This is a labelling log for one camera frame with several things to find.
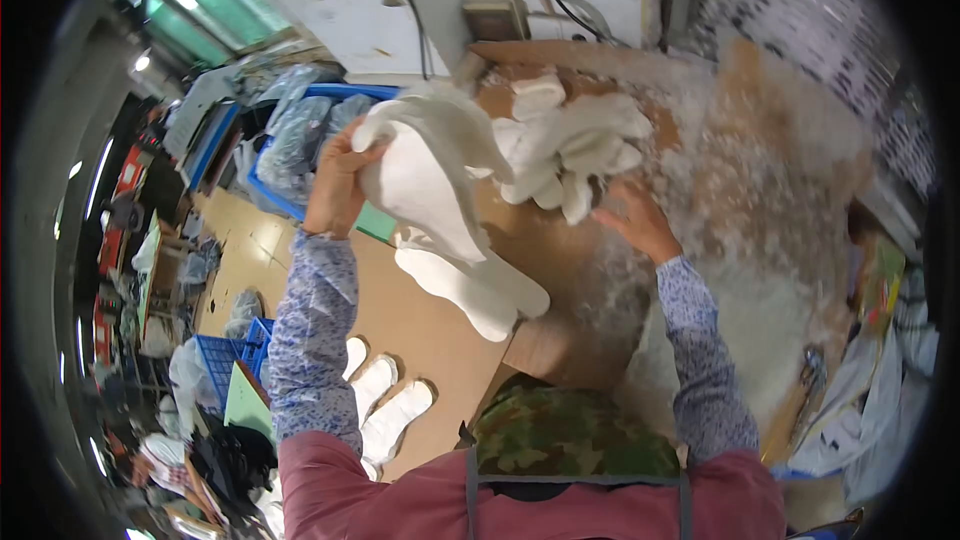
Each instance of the window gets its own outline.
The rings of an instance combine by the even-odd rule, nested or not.
[[[280,38],[268,0],[146,0],[147,30],[188,61],[216,67]]]

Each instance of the blue plastic basket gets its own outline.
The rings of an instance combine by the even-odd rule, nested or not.
[[[255,317],[249,324],[244,340],[197,334],[199,354],[203,358],[207,373],[210,374],[210,380],[213,381],[213,390],[220,399],[221,414],[227,409],[227,394],[231,389],[234,362],[238,359],[243,361],[253,378],[259,382],[260,366],[267,357],[267,346],[273,330],[273,319]]]
[[[804,471],[799,471],[797,469],[790,469],[783,463],[777,463],[770,468],[770,475],[774,477],[774,480],[781,482],[790,482],[794,480],[822,480],[823,478],[837,476],[842,472],[842,469],[834,469],[833,471],[823,475],[814,475]]]
[[[369,86],[365,84],[310,84],[307,87],[306,91],[303,93],[303,97],[330,97],[331,99],[349,99],[353,95],[367,95],[378,101],[390,101],[394,99],[397,94],[400,92],[400,88],[396,86]],[[249,173],[246,174],[246,181],[249,182],[250,186],[256,188],[261,195],[267,198],[271,203],[283,210],[284,213],[289,215],[292,218],[296,218],[299,222],[304,220],[306,217],[306,207],[304,205],[298,205],[290,200],[280,196],[276,192],[272,191],[269,187],[264,185],[260,181],[260,178],[257,176],[257,163],[260,161],[260,155],[263,154],[263,149],[266,149],[274,142],[273,136],[268,136],[266,143],[264,143],[263,148],[260,149],[260,152],[256,155],[256,161],[254,161],[253,166],[249,169]]]

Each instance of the woman's hand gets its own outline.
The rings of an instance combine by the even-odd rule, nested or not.
[[[130,477],[130,482],[135,488],[142,488],[147,486],[147,481],[150,480],[150,472],[154,470],[154,462],[150,461],[146,455],[138,452],[132,458],[133,472]]]
[[[633,248],[646,253],[655,266],[684,253],[670,231],[666,215],[648,189],[635,181],[619,178],[613,181],[607,194],[626,203],[626,216],[597,207],[592,213],[594,220],[619,232]]]
[[[334,240],[345,240],[360,215],[365,197],[356,174],[387,150],[386,145],[377,145],[365,152],[354,152],[351,138],[363,119],[355,118],[320,151],[317,178],[303,219],[303,231],[307,234],[331,232]]]

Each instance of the worker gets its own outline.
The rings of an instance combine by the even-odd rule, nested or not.
[[[113,229],[125,230],[131,234],[144,231],[147,223],[147,210],[137,200],[133,188],[118,193],[112,199],[100,203],[101,213],[110,215],[107,225]]]
[[[210,523],[218,523],[213,505],[203,496],[204,490],[197,470],[190,462],[183,440],[162,433],[152,433],[143,439],[140,450],[129,462],[130,483],[136,488],[147,486],[147,481],[185,498],[197,507]]]
[[[761,463],[714,297],[649,192],[625,180],[609,190],[625,216],[593,216],[656,266],[685,469],[666,438],[608,397],[525,377],[508,380],[482,412],[474,446],[393,483],[370,481],[342,375],[357,310],[348,233],[364,202],[356,174],[385,148],[353,152],[355,127],[320,155],[270,342],[287,538],[784,538],[783,497]]]

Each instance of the blue floral sleeve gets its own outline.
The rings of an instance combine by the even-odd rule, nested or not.
[[[354,389],[343,379],[345,338],[357,309],[356,258],[349,240],[298,230],[287,288],[276,308],[270,356],[270,412],[276,441],[319,430],[362,453]]]
[[[737,386],[734,362],[717,329],[717,306],[703,278],[684,258],[656,268],[666,334],[673,344],[679,391],[673,402],[677,436],[690,464],[735,449],[759,450],[757,421]]]

